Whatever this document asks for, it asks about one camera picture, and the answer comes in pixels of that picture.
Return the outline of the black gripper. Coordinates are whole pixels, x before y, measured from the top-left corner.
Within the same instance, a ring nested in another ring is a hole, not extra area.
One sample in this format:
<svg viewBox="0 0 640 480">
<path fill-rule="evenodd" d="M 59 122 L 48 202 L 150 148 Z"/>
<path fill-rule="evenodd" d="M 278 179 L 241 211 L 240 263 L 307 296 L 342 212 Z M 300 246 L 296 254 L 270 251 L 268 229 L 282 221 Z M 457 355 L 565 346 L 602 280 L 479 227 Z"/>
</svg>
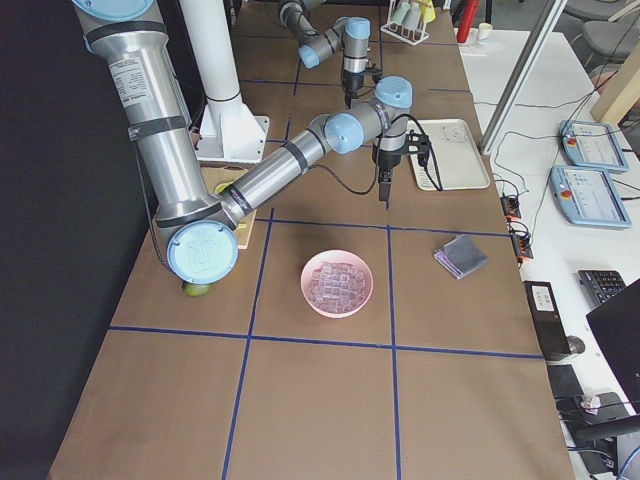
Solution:
<svg viewBox="0 0 640 480">
<path fill-rule="evenodd" d="M 378 149 L 375 153 L 375 164 L 378 168 L 378 200 L 388 202 L 391 194 L 392 172 L 401 162 L 403 154 L 399 150 L 388 151 Z"/>
<path fill-rule="evenodd" d="M 344 92 L 346 107 L 351 107 L 352 96 L 350 93 L 357 93 L 364 85 L 364 75 L 362 72 L 343 71 L 341 74 L 341 85 Z"/>
</svg>

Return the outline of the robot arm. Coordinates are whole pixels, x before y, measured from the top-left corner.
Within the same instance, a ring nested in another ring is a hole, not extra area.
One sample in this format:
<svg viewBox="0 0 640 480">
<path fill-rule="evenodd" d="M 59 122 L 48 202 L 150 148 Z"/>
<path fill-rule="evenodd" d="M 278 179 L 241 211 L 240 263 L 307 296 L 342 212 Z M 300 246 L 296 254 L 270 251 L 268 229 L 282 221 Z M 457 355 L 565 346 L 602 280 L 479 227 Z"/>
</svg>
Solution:
<svg viewBox="0 0 640 480">
<path fill-rule="evenodd" d="M 342 55 L 341 87 L 345 105 L 351 107 L 360 98 L 365 77 L 375 82 L 381 73 L 369 65 L 370 20 L 363 17 L 340 17 L 325 32 L 316 30 L 306 17 L 324 1 L 280 1 L 278 18 L 297 39 L 298 55 L 307 69 L 313 69 L 336 54 Z"/>
<path fill-rule="evenodd" d="M 168 269 L 207 285 L 226 276 L 238 255 L 235 229 L 329 152 L 346 154 L 377 140 L 382 165 L 393 167 L 406 143 L 411 83 L 378 81 L 374 96 L 348 110 L 316 117 L 292 140 L 266 153 L 265 116 L 244 103 L 224 5 L 180 5 L 204 87 L 204 132 L 194 141 L 154 1 L 78 1 L 74 9 L 88 50 L 103 58 L 159 202 Z"/>
</svg>

